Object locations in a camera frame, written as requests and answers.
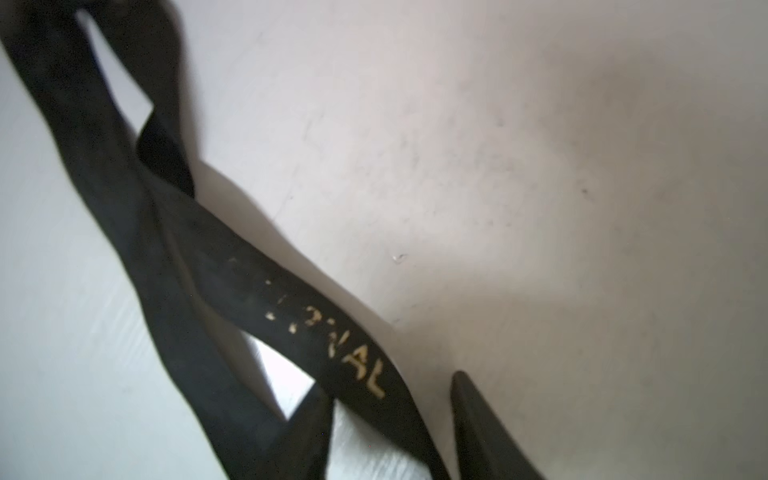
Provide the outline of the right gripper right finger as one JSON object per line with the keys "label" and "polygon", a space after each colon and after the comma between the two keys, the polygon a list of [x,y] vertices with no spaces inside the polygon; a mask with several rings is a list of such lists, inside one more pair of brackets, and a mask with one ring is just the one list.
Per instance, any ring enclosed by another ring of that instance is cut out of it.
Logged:
{"label": "right gripper right finger", "polygon": [[453,374],[450,400],[462,479],[544,479],[466,372]]}

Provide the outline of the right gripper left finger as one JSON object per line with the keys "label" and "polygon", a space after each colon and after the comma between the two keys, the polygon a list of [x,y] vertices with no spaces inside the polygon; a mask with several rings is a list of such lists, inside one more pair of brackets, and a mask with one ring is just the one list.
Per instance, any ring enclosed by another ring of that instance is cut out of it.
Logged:
{"label": "right gripper left finger", "polygon": [[325,479],[333,416],[334,399],[315,384],[270,448],[263,478]]}

